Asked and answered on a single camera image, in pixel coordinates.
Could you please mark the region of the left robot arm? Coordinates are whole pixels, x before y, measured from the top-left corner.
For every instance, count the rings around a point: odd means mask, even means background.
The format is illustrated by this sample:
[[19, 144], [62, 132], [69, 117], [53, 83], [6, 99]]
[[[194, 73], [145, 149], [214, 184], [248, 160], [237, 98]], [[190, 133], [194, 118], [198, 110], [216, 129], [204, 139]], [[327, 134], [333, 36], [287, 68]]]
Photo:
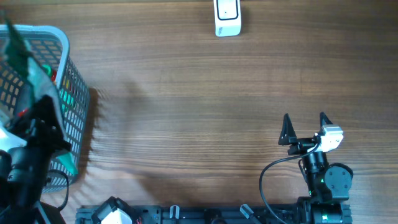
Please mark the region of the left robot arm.
[[53, 99], [43, 96], [1, 131], [1, 223], [64, 223], [64, 203], [54, 207], [40, 200], [52, 156], [71, 148]]

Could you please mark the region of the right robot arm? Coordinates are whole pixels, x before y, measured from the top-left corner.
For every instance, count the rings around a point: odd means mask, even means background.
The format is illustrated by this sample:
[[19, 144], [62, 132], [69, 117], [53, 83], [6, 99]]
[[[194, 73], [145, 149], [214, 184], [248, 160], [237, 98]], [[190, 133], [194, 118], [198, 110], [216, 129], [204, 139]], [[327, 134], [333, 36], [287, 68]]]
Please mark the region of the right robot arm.
[[353, 170], [342, 163], [330, 164], [326, 154], [337, 149], [343, 130], [320, 113], [320, 130], [311, 138], [298, 138], [288, 114], [284, 115], [278, 144], [288, 145], [288, 155], [300, 156], [300, 171], [308, 187], [308, 197], [299, 197], [287, 223], [352, 223], [349, 190]]

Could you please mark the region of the green 3M gloves packet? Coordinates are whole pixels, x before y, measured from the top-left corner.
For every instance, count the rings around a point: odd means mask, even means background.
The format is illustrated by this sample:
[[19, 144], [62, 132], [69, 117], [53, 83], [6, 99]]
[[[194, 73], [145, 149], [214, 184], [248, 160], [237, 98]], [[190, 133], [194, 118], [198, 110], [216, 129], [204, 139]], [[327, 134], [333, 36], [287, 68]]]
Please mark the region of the green 3M gloves packet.
[[[13, 25], [5, 16], [4, 22], [5, 24], [1, 25], [1, 28], [5, 28], [8, 31], [9, 39], [2, 50], [3, 59], [17, 72], [21, 80], [31, 88], [28, 93], [29, 100], [27, 108], [29, 109], [45, 95], [52, 97], [55, 103], [57, 118], [62, 120], [62, 127], [65, 128], [58, 89], [47, 76], [39, 60], [34, 57], [33, 52], [30, 50], [31, 45], [19, 33], [20, 30], [36, 32], [40, 30], [39, 27]], [[6, 127], [6, 121], [11, 119], [11, 116], [5, 116], [4, 119], [1, 118], [1, 126], [3, 127]], [[72, 154], [70, 152], [57, 156], [57, 159], [72, 175], [78, 173], [76, 165], [73, 165]]]

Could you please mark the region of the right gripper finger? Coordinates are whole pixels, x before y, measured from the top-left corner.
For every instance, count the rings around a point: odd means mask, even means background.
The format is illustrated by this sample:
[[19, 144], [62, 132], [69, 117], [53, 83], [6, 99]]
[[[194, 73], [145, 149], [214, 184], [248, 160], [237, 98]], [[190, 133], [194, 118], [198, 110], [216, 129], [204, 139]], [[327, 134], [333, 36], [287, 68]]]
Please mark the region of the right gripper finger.
[[324, 127], [324, 126], [330, 126], [333, 123], [329, 120], [328, 116], [326, 115], [325, 112], [321, 112], [320, 113], [320, 127]]
[[282, 130], [280, 132], [278, 145], [285, 146], [297, 143], [297, 136], [292, 125], [290, 116], [288, 113], [284, 115]]

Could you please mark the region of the yellow bottle green cap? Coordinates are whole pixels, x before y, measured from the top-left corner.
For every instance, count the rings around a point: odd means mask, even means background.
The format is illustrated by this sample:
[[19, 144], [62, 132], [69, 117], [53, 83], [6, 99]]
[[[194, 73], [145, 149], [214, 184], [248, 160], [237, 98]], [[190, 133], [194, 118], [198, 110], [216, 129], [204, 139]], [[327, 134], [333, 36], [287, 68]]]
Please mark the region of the yellow bottle green cap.
[[57, 71], [54, 70], [50, 65], [42, 65], [42, 68], [46, 72], [47, 76], [51, 79], [51, 81], [56, 84], [56, 77], [57, 77]]

